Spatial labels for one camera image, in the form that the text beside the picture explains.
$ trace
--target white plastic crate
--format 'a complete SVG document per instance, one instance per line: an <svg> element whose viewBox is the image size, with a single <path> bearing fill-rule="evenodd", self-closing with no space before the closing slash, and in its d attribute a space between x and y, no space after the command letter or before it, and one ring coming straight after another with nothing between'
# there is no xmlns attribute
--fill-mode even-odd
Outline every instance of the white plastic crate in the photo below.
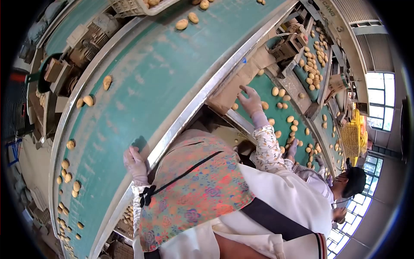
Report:
<svg viewBox="0 0 414 259"><path fill-rule="evenodd" d="M147 8L143 0L108 0L112 8L116 11L115 17L128 17L136 15L157 15L169 6L180 0L162 0L158 5Z"/></svg>

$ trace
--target window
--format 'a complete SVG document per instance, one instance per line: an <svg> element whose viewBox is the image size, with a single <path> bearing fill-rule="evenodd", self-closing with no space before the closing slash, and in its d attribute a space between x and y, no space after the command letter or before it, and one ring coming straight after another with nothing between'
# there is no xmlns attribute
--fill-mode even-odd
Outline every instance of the window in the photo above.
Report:
<svg viewBox="0 0 414 259"><path fill-rule="evenodd" d="M345 216L345 222L338 225L337 228L331 229L326 239L329 259L335 258L341 252L342 248L351 239L356 228L361 223L377 188L382 165L383 160L381 158L367 155L365 164L363 165L366 173L365 189L361 194L355 195L354 198L348 201L348 212Z"/></svg>
<svg viewBox="0 0 414 259"><path fill-rule="evenodd" d="M395 105L394 74L366 74L369 96L369 125L378 130L391 131Z"/></svg>

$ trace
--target floral apron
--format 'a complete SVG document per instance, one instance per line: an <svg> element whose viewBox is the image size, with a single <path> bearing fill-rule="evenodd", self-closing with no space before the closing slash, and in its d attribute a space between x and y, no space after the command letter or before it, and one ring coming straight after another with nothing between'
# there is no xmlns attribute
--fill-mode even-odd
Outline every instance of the floral apron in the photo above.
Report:
<svg viewBox="0 0 414 259"><path fill-rule="evenodd" d="M199 136L174 145L151 186L152 191L161 191L150 196L141 210L142 250L152 252L187 229L248 205L254 194L237 167L239 160L216 137Z"/></svg>

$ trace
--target green conveyor belt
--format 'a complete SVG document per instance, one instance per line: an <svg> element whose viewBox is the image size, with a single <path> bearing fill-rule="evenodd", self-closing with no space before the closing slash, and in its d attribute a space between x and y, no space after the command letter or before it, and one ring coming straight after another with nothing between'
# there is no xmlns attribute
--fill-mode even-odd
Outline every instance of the green conveyor belt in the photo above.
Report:
<svg viewBox="0 0 414 259"><path fill-rule="evenodd" d="M47 55L62 52L66 39L80 24L86 25L93 16L109 6L108 0L81 0L60 22L46 42Z"/></svg>
<svg viewBox="0 0 414 259"><path fill-rule="evenodd" d="M289 133L291 132L290 126L293 125L292 123L288 123L286 121L287 117L293 115L295 119L298 120L299 125L298 130L295 133L295 138L303 141L303 146L297 147L295 160L298 161L301 165L306 166L306 163L309 159L309 154L305 151L305 148L308 146L309 143L315 146L315 141L312 139L311 135L305 134L306 126L304 125L303 120L300 118L300 116L293 110L292 106L290 105L290 101L285 102L282 100L282 97L272 95L272 88L274 87L274 84L266 74L263 74L262 76L255 76L253 80L248 84L248 86L254 88L258 92L261 100L269 104L269 109L264 110L264 112L268 119L274 119L274 130L282 132L281 137L277 139L280 146L286 145L286 141L289 138ZM279 109L278 107L276 107L276 104L278 102L287 103L288 108ZM250 119L246 111L242 108L240 102L236 100L236 103L239 105L237 112L243 118L252 123L252 120ZM312 164L315 165L315 170L318 171L318 163L314 160Z"/></svg>
<svg viewBox="0 0 414 259"><path fill-rule="evenodd" d="M153 23L114 58L91 91L96 104L84 106L76 118L70 134L76 148L66 149L64 155L73 180L59 186L63 195L70 196L75 179L82 183L79 196L65 204L69 217L59 215L74 230L66 235L75 247L75 256L89 256L126 174L124 150L134 142L142 148L213 63L282 3L273 0L263 6L252 0L215 1L202 11L180 1L153 17ZM176 22L189 12L195 12L200 22L177 31ZM113 82L104 92L106 75L112 75ZM76 227L78 221L84 229ZM75 239L76 233L81 240Z"/></svg>
<svg viewBox="0 0 414 259"><path fill-rule="evenodd" d="M333 155L333 157L334 157L334 162L335 162L335 166L337 167L336 168L337 169L337 172L340 172L341 171L341 164L342 164L343 156L342 155L339 155L339 152L343 152L343 150L342 151L339 151L339 150L338 151L335 151L335 144L336 144L336 142L338 140L338 128L336 128L336 131L334 132L335 133L335 137L332 137L332 133L333 133L333 118L332 118L332 115L329 113L329 108L328 108L327 105L324 105L322 107L322 110L318 114L318 117L319 117L319 119L322 122L323 122L323 118L322 117L323 117L324 114L327 117L327 120L326 120L327 127L326 127L326 129L323 129L322 134L326 134L326 139L329 140L329 144L328 145L331 145L331 144L333 145L333 147L330 148L329 151L331 153L331 156Z"/></svg>
<svg viewBox="0 0 414 259"><path fill-rule="evenodd" d="M312 38L310 35L308 37L309 37L308 47L310 48L310 52L313 53L313 54L315 54L315 56L317 56L316 55L316 50L313 47L313 44L315 43L315 41L320 41L319 40L319 33L317 31L315 31L315 37L314 38ZM302 55L301 58L305 61L305 64L306 64L307 57L305 57L305 56ZM326 65L323 68L323 67L320 66L320 63L318 62L318 59L316 59L316 65L318 67L318 70L319 70L320 74L321 75L325 75L325 71L328 68L328 63L326 62ZM316 102L316 100L318 99L319 90L318 89L315 89L313 91L310 91L309 90L309 84L305 81L306 78L308 77L308 72L306 72L305 70L303 70L303 68L301 68L299 65L296 65L295 68L293 69L293 71L295 72L296 76L299 78L300 82L302 83L303 87L305 88L306 92L308 93L309 98L313 102ZM326 80L326 78L323 78L323 81L320 82L320 85L322 85L323 83L325 83L325 80Z"/></svg>

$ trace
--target black hair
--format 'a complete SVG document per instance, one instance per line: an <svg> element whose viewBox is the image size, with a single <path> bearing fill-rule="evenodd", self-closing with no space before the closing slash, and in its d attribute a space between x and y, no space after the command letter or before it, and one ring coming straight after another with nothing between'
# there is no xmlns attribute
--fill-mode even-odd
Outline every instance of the black hair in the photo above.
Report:
<svg viewBox="0 0 414 259"><path fill-rule="evenodd" d="M359 167L351 167L347 171L348 182L342 192L342 198L349 198L355 194L360 194L365 188L365 171Z"/></svg>

